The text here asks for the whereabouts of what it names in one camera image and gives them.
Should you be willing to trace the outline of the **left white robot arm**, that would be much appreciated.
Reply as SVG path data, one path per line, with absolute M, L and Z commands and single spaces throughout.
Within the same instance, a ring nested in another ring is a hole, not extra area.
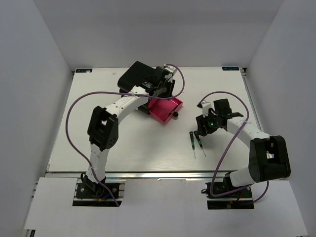
M 104 192 L 101 181 L 106 177 L 108 153 L 119 138 L 119 124 L 134 110 L 147 109 L 151 101 L 170 100 L 176 72 L 176 67 L 170 64 L 152 68 L 135 62 L 118 80 L 121 98 L 104 108 L 94 108 L 87 131 L 91 153 L 86 173 L 91 181 L 87 191 L 93 197 Z

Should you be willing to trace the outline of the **black drawer cabinet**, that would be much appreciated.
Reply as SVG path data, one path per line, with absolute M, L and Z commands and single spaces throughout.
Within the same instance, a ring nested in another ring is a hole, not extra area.
M 159 67 L 153 68 L 140 61 L 136 61 L 118 80 L 121 93 L 129 93 L 138 86 L 150 96 L 157 96 L 159 85 Z

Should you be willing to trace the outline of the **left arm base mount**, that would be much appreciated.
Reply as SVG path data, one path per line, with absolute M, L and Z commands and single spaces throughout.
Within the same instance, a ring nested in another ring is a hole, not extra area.
M 102 182 L 108 189 L 92 182 L 82 173 L 77 180 L 72 206 L 119 207 L 124 197 L 125 183 Z

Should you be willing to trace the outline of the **pink bottom drawer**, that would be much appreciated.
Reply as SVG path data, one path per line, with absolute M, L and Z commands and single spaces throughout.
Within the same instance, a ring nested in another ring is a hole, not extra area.
M 170 100 L 153 99 L 149 105 L 149 113 L 160 123 L 167 124 L 171 119 L 177 119 L 173 116 L 168 117 L 168 114 L 178 106 L 177 112 L 182 107 L 183 102 L 178 98 L 172 98 Z

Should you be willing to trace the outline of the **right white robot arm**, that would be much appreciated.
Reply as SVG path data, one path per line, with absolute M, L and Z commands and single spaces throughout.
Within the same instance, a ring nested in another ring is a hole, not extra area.
M 228 99 L 202 101 L 197 107 L 202 110 L 196 118 L 199 136 L 205 137 L 221 128 L 249 148 L 248 165 L 225 175 L 223 192 L 227 196 L 236 196 L 242 186 L 290 176 L 288 151 L 282 136 L 271 136 L 248 123 L 241 113 L 232 111 Z

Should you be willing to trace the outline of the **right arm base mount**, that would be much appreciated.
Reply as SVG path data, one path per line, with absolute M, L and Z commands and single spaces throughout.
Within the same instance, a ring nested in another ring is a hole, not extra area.
M 238 187 L 234 187 L 228 177 L 225 177 L 221 182 L 213 184 L 213 194 L 219 195 L 228 191 L 233 191 L 231 194 L 215 197 L 211 194 L 211 182 L 205 183 L 205 188 L 201 193 L 206 195 L 208 210 L 246 210 L 254 209 L 253 196 L 250 187 L 238 191 Z

